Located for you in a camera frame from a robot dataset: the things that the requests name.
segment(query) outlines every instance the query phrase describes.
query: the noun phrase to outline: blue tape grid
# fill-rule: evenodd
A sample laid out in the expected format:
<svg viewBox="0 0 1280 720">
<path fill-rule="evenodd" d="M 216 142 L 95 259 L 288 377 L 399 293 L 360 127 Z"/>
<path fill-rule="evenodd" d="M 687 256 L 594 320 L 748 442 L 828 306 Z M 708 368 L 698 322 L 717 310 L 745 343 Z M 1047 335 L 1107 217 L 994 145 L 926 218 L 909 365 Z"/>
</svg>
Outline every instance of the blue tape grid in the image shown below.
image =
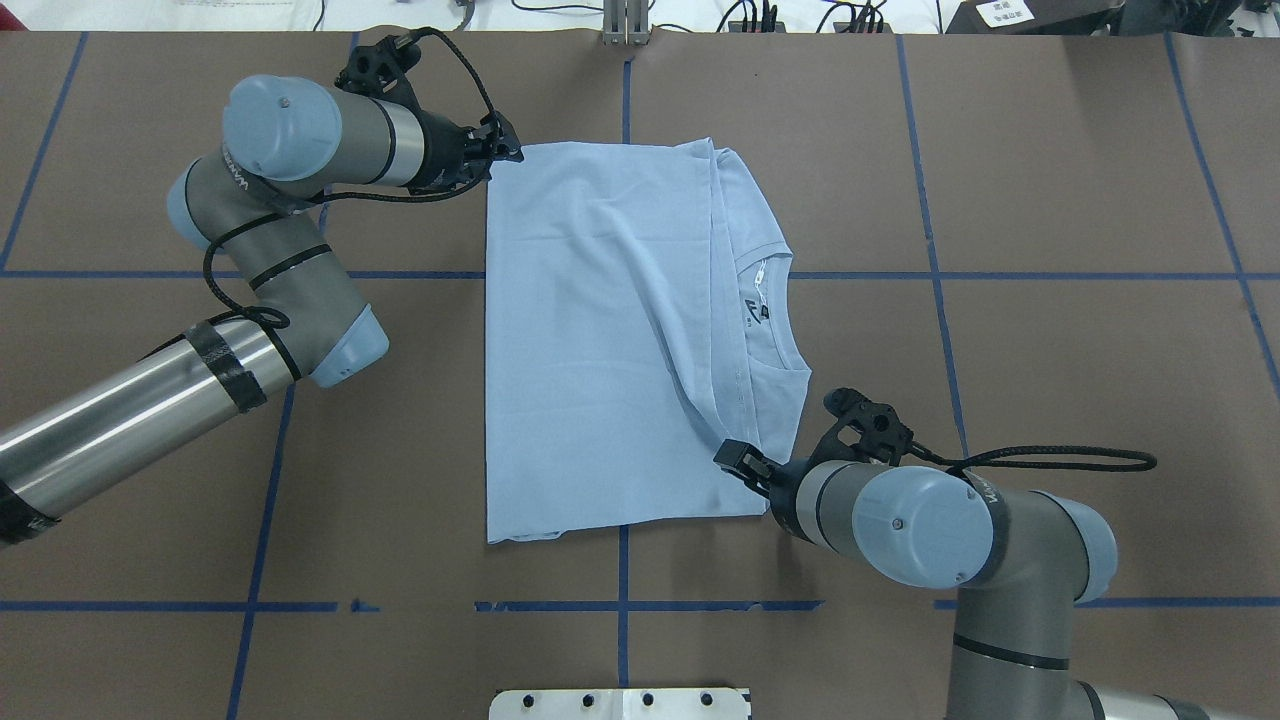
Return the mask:
<svg viewBox="0 0 1280 720">
<path fill-rule="evenodd" d="M 352 33 L 351 45 L 358 42 L 358 33 Z M 1222 238 L 1231 259 L 1233 273 L 1034 273 L 1034 272 L 946 272 L 941 269 L 938 252 L 933 236 L 933 222 L 929 213 L 928 192 L 925 187 L 924 163 L 920 152 L 919 133 L 915 123 L 915 110 L 910 90 L 910 74 L 908 70 L 906 49 L 901 36 L 896 36 L 896 49 L 899 69 L 902 83 L 902 100 L 906 113 L 908 132 L 911 145 L 911 160 L 915 169 L 916 190 L 920 202 L 920 219 L 923 236 L 929 258 L 928 272 L 805 272 L 791 273 L 797 281 L 928 281 L 933 286 L 934 304 L 937 309 L 938 331 L 942 337 L 943 359 L 947 368 L 947 383 L 951 392 L 952 414 L 956 432 L 964 452 L 968 450 L 968 438 L 964 425 L 964 410 L 961 405 L 960 386 L 955 366 L 954 351 L 951 347 L 950 327 L 946 318 L 946 302 L 943 295 L 943 281 L 1180 281 L 1180 282 L 1236 282 L 1244 296 L 1249 311 L 1249 319 L 1262 348 L 1262 355 L 1267 365 L 1272 388 L 1280 398 L 1280 373 L 1271 346 L 1267 341 L 1257 306 L 1251 291 L 1251 282 L 1266 282 L 1280 279 L 1280 273 L 1245 273 L 1239 252 L 1231 234 L 1230 224 L 1226 220 L 1221 199 L 1217 193 L 1208 161 L 1199 142 L 1199 133 L 1192 117 L 1190 106 L 1187 101 L 1185 87 L 1178 58 L 1174 49 L 1172 37 L 1165 35 L 1165 46 L 1169 55 L 1170 72 L 1178 94 L 1179 104 L 1187 123 L 1188 135 L 1192 142 L 1196 159 L 1204 177 L 1206 190 L 1213 205 L 1213 211 L 1222 232 Z M 36 158 L 23 187 L 18 208 L 13 222 L 5 236 L 3 249 L 0 249 L 0 278 L 32 278 L 32 279 L 198 279 L 201 275 L 193 270 L 10 270 L 6 268 L 9 256 L 13 252 L 19 228 L 36 186 L 40 169 L 44 164 L 49 145 L 58 127 L 59 117 L 65 105 L 76 70 L 84 53 L 88 33 L 81 33 L 72 56 L 67 76 L 63 81 L 58 100 L 50 114 L 44 137 L 36 151 Z M 622 142 L 631 142 L 631 74 L 632 60 L 623 63 L 622 78 Z M 320 211 L 320 229 L 328 220 L 328 205 Z M 219 272 L 219 278 L 234 278 L 236 273 Z M 453 272 L 453 270 L 360 270 L 351 275 L 357 279 L 484 279 L 484 272 Z M 264 502 L 262 521 L 259 530 L 257 550 L 255 553 L 253 571 L 250 580 L 247 600 L 244 602 L 201 602 L 201 601 L 3 601 L 0 600 L 0 612 L 236 612 L 243 615 L 241 644 L 237 653 L 236 673 L 228 700 L 227 717 L 234 719 L 238 714 L 241 691 L 243 688 L 244 673 L 248 664 L 248 653 L 252 643 L 253 618 L 260 612 L 312 612 L 334 614 L 339 611 L 337 602 L 262 602 L 259 600 L 262 573 L 266 562 L 266 550 L 270 539 L 271 519 L 275 509 L 275 500 L 279 489 L 280 471 L 283 468 L 284 439 L 288 432 L 289 418 L 293 410 L 293 388 L 288 388 L 284 398 L 284 407 L 280 415 L 280 424 L 276 437 L 275 455 L 271 465 L 271 474 L 268 483 L 266 500 Z M 934 601 L 937 610 L 955 610 L 954 600 Z M 618 529 L 618 600 L 617 601 L 516 601 L 516 602 L 476 602 L 476 612 L 616 612 L 618 615 L 618 684 L 630 684 L 627 625 L 630 612 L 714 612 L 714 611 L 751 611 L 765 612 L 806 612 L 817 610 L 822 601 L 634 601 L 630 598 L 630 528 Z M 1083 609 L 1220 609 L 1220 607 L 1280 607 L 1280 597 L 1128 597 L 1128 598 L 1101 598 L 1084 603 Z M 352 612 L 378 612 L 380 609 L 360 600 L 351 603 Z"/>
</svg>

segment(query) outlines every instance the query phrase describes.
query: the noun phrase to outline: red object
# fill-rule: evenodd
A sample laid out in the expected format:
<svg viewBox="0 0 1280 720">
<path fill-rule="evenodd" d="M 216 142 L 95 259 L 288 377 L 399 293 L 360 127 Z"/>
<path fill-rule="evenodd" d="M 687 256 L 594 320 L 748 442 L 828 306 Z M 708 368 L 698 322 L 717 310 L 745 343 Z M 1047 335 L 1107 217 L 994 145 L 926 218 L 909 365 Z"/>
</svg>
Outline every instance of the red object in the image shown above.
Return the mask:
<svg viewBox="0 0 1280 720">
<path fill-rule="evenodd" d="M 0 4 L 0 29 L 27 29 L 27 26 L 22 24 L 22 20 Z"/>
</svg>

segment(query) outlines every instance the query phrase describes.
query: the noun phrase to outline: white label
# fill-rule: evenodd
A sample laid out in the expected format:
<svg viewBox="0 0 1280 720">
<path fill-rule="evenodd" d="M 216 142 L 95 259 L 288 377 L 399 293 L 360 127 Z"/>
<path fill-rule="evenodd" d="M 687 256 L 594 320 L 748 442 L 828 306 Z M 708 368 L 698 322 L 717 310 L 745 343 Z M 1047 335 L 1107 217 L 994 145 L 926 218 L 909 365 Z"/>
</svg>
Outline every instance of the white label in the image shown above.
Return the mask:
<svg viewBox="0 0 1280 720">
<path fill-rule="evenodd" d="M 1027 8 L 1023 0 L 996 0 L 978 5 L 978 14 L 982 15 L 987 27 L 1005 27 L 1027 20 L 1034 20 L 1036 15 Z"/>
</svg>

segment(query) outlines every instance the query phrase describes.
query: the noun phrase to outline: light blue shirt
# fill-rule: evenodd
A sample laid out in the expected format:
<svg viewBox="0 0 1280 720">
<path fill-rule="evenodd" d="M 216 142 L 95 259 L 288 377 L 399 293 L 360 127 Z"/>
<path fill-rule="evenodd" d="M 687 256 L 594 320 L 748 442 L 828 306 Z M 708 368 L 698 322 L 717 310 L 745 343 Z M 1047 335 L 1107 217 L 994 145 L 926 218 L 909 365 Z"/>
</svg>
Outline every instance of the light blue shirt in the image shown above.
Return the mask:
<svg viewBox="0 0 1280 720">
<path fill-rule="evenodd" d="M 732 150 L 561 142 L 493 168 L 488 538 L 755 515 L 712 457 L 786 459 L 809 382 L 791 251 Z"/>
</svg>

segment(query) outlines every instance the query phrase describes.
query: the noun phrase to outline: gray robotic arm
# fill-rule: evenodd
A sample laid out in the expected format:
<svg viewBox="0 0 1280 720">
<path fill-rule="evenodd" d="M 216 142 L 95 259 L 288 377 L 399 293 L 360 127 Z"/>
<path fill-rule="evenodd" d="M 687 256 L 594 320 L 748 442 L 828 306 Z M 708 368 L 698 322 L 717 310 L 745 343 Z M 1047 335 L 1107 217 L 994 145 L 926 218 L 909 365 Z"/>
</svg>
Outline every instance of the gray robotic arm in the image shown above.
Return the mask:
<svg viewBox="0 0 1280 720">
<path fill-rule="evenodd" d="M 782 465 L 748 443 L 726 441 L 716 462 L 767 497 L 790 534 L 863 559 L 908 585 L 959 589 L 947 720 L 1243 720 L 1070 678 L 1073 607 L 1102 596 L 1117 565 L 1115 536 L 1098 512 L 1043 492 L 1000 489 L 969 470 L 982 456 L 946 461 L 947 471 L 897 466 L 909 452 L 943 459 L 915 443 L 888 405 L 847 388 L 824 404 L 838 420 L 813 456 Z M 858 443 L 838 441 L 845 427 L 860 433 Z M 1097 451 L 1091 454 L 1139 461 L 1043 464 L 1059 468 L 1155 466 L 1153 457 L 1133 451 L 1009 450 Z"/>
<path fill-rule="evenodd" d="M 471 73 L 489 114 L 477 128 L 422 110 L 404 77 L 416 42 L 439 37 Z M 352 51 L 337 88 L 253 76 L 230 94 L 224 143 L 169 193 L 169 217 L 205 252 L 205 278 L 230 309 L 197 323 L 132 368 L 0 433 L 0 547 L 266 397 L 310 377 L 332 387 L 388 350 L 372 309 L 303 214 L 347 197 L 425 202 L 475 187 L 495 160 L 522 160 L 475 69 L 434 28 Z M 408 195 L 326 195 L 330 183 L 406 187 Z M 218 287 L 225 252 L 257 297 Z"/>
</svg>

